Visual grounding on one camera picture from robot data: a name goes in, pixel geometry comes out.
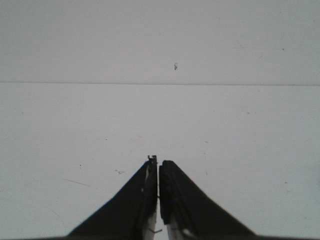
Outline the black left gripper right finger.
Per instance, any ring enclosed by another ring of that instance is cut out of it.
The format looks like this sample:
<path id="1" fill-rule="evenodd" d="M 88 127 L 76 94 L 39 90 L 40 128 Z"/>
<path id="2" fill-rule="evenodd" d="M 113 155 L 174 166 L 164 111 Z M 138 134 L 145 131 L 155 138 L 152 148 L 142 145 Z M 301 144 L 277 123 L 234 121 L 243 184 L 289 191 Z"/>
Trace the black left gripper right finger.
<path id="1" fill-rule="evenodd" d="M 159 167 L 160 215 L 169 237 L 255 237 L 172 160 Z"/>

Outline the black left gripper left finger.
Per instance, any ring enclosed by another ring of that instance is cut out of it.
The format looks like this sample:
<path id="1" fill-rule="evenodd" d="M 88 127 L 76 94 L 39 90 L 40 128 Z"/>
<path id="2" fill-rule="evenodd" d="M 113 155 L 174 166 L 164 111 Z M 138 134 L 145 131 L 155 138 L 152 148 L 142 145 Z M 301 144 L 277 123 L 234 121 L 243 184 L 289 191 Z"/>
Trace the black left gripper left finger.
<path id="1" fill-rule="evenodd" d="M 67 236 L 154 237 L 157 203 L 157 157 L 152 155 L 112 199 Z"/>

